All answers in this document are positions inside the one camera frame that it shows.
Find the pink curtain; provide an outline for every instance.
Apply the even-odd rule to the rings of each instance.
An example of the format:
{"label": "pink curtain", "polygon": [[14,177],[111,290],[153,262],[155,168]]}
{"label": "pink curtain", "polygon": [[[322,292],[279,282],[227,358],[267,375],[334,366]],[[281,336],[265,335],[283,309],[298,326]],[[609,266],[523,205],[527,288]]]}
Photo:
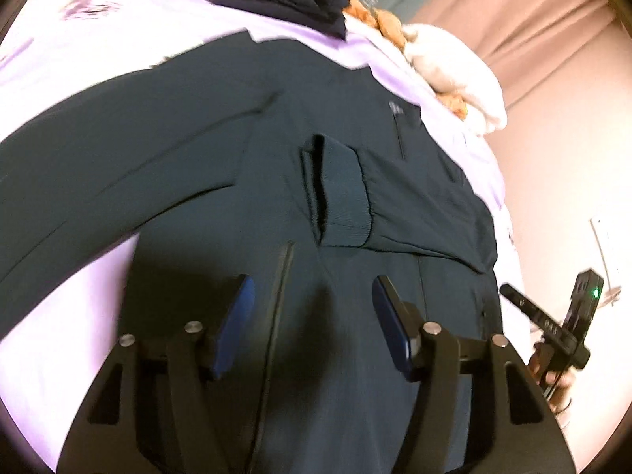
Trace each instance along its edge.
{"label": "pink curtain", "polygon": [[500,80],[509,108],[614,19],[608,0],[431,0],[412,22],[466,43]]}

